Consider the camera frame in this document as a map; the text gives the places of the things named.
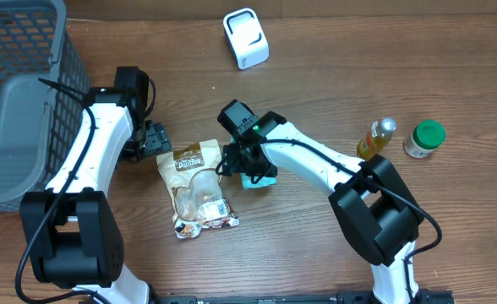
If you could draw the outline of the teal tissue pack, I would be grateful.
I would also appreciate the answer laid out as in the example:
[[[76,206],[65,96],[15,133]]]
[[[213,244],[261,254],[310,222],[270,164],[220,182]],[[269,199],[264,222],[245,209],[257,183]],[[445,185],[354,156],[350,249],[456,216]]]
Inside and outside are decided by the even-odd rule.
[[[235,143],[235,139],[231,137],[230,142],[233,144]],[[265,166],[265,156],[263,155],[263,152],[260,150],[253,150],[253,152],[256,152],[255,154],[255,160],[257,161],[263,161],[264,166]],[[252,183],[252,177],[247,175],[246,173],[242,172],[241,167],[239,166],[240,164],[237,163],[236,165],[233,165],[232,172],[235,173],[240,173],[241,174],[241,183],[243,186],[243,189],[257,189],[257,188],[263,188],[263,187],[270,187],[273,185],[276,185],[276,177],[275,176],[264,176],[262,177],[258,183]]]

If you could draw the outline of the brown snack packet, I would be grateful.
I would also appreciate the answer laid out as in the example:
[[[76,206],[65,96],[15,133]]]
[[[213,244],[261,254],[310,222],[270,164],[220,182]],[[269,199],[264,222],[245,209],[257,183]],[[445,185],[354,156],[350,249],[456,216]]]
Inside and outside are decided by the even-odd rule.
[[[174,231],[179,239],[196,238],[205,229],[239,225],[221,190],[216,168],[218,141],[209,139],[158,155],[158,171],[172,200]]]

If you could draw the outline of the clear yellow liquid bottle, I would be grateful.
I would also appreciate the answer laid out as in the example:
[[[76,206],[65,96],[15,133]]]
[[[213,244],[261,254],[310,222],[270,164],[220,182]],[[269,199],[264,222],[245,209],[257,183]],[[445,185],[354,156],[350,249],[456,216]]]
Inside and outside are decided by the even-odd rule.
[[[391,117],[373,122],[367,134],[358,143],[357,157],[363,160],[372,159],[391,141],[395,131],[396,121]]]

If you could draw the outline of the green lid white jar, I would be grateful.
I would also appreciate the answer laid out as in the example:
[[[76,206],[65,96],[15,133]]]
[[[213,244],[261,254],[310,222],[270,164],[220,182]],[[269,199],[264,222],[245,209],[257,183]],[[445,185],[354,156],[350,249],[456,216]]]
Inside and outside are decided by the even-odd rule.
[[[425,158],[438,149],[446,138],[445,128],[435,120],[420,122],[403,142],[403,149],[413,158]]]

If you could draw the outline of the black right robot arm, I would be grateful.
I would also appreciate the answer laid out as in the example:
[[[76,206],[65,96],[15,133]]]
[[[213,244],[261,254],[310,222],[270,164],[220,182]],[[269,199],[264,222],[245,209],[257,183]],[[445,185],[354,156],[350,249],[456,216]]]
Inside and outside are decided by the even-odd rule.
[[[373,298],[416,303],[411,255],[423,215],[394,166],[336,152],[299,132],[285,117],[262,117],[233,100],[217,121],[231,134],[216,168],[220,176],[244,174],[252,184],[289,170],[326,195],[350,246],[370,263]]]

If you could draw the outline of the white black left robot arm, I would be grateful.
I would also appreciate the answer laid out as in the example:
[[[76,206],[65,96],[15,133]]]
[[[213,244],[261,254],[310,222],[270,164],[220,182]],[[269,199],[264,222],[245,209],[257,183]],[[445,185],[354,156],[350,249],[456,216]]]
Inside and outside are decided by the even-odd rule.
[[[107,202],[112,174],[120,161],[138,163],[171,150],[163,126],[149,120],[156,85],[135,66],[117,68],[111,87],[87,92],[43,79],[83,109],[82,122],[68,156],[42,191],[27,192],[19,215],[27,247],[14,278],[21,301],[27,263],[35,278],[64,293],[53,303],[88,296],[91,303],[157,303],[151,284],[124,263],[122,233]]]

